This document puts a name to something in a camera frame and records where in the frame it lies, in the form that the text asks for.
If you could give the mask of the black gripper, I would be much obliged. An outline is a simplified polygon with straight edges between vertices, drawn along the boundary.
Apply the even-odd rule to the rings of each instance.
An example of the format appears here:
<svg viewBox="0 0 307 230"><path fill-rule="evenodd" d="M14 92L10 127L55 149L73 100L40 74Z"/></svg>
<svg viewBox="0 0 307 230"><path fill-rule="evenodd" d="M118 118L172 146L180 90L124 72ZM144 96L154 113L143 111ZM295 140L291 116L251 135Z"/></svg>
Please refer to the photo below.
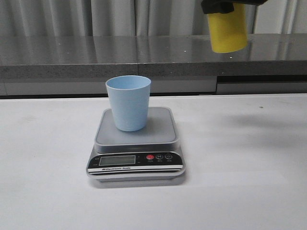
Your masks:
<svg viewBox="0 0 307 230"><path fill-rule="evenodd" d="M204 14L226 14L234 11L233 2L246 5L262 5L267 0L203 0L201 8Z"/></svg>

